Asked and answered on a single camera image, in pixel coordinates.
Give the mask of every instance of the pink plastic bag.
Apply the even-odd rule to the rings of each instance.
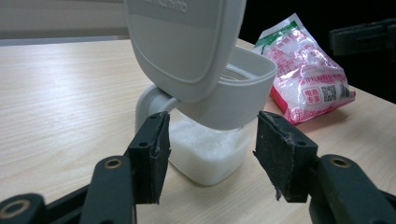
[[[263,31],[253,51],[277,64],[270,95],[290,123],[307,121],[355,100],[344,69],[320,48],[295,13]]]

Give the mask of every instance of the screw hole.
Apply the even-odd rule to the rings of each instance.
[[[114,224],[115,222],[113,220],[105,220],[101,222],[100,224]]]
[[[119,159],[109,160],[105,163],[107,169],[116,169],[122,165],[122,161]]]
[[[20,199],[15,202],[11,202],[0,210],[0,219],[15,217],[26,211],[29,206],[30,201],[26,199]]]
[[[388,224],[387,221],[381,220],[381,219],[376,219],[376,220],[371,220],[371,224]]]
[[[338,167],[343,167],[343,168],[347,168],[350,166],[350,164],[347,161],[344,161],[342,159],[339,158],[332,158],[331,159],[332,164],[338,166]]]

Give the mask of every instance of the qr code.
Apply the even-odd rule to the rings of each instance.
[[[323,93],[323,101],[324,102],[335,101],[337,99],[336,90],[335,90],[334,85],[321,87],[321,90]]]

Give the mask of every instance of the white container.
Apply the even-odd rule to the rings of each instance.
[[[169,161],[197,184],[218,184],[241,166],[256,130],[256,119],[241,128],[221,131],[207,128],[174,109],[169,125]]]

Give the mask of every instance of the plastic bag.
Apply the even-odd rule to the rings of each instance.
[[[253,52],[277,64],[270,96],[292,124],[355,100],[344,69],[320,48],[295,13],[263,31]]]

